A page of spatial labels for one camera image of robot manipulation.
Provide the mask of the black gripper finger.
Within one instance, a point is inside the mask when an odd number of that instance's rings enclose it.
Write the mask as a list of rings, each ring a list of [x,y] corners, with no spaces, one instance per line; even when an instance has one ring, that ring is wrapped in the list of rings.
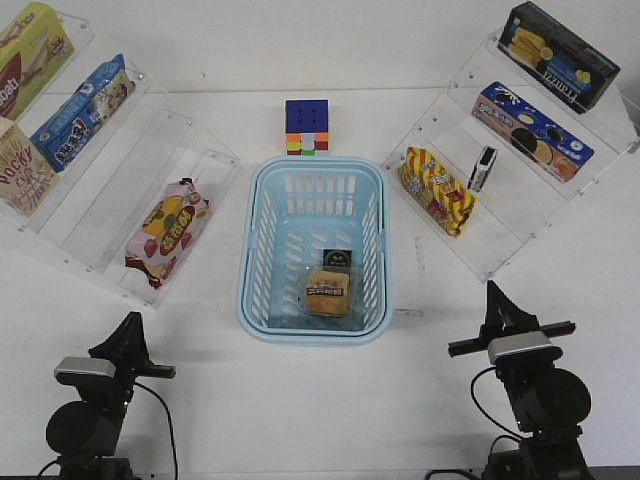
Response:
[[[104,358],[148,358],[141,313],[131,311],[102,347]]]
[[[493,280],[487,281],[487,305],[483,336],[508,336],[537,331],[539,322],[515,305]]]

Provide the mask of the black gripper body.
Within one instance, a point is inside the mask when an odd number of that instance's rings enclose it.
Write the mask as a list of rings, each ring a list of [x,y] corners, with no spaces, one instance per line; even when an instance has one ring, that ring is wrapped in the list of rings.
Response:
[[[574,323],[562,321],[542,325],[532,331],[484,332],[477,337],[448,344],[448,355],[457,356],[486,351],[490,363],[498,368],[553,368],[563,351],[551,339],[571,335]]]
[[[122,405],[131,401],[138,377],[173,379],[176,375],[175,366],[153,363],[146,347],[126,345],[107,349],[100,346],[90,349],[89,355],[92,358],[108,360],[115,366],[114,397]]]

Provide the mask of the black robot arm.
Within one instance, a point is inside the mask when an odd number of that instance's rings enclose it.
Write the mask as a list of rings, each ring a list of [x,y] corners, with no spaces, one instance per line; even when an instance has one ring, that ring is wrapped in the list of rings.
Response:
[[[74,387],[80,398],[58,408],[46,426],[46,441],[58,457],[60,479],[134,479],[130,460],[115,456],[125,415],[139,387],[168,405],[139,383],[139,377],[172,379],[174,366],[150,360],[143,319],[131,311],[86,357],[67,356],[54,369],[54,378]]]
[[[553,337],[570,335],[570,321],[541,325],[487,282],[484,323],[475,338],[451,342],[451,357],[488,353],[502,382],[523,437],[514,450],[491,453],[483,479],[590,479],[578,444],[580,423],[591,410],[591,396],[575,374],[555,366],[562,349]]]

